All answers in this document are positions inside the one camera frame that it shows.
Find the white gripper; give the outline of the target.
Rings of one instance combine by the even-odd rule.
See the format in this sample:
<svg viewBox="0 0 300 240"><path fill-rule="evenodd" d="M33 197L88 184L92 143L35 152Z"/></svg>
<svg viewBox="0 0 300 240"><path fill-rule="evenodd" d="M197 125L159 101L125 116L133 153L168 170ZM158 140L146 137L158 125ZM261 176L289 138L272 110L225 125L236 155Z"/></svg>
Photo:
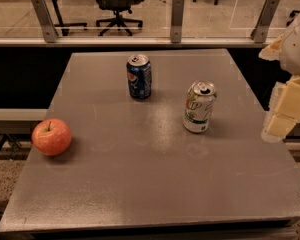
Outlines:
<svg viewBox="0 0 300 240"><path fill-rule="evenodd" d="M283 70L300 75L300 13L284 35L279 35L260 51L259 57L267 61L280 60ZM267 143L280 142L299 121L300 76L292 76L286 83L277 82L272 89L261 138Z"/></svg>

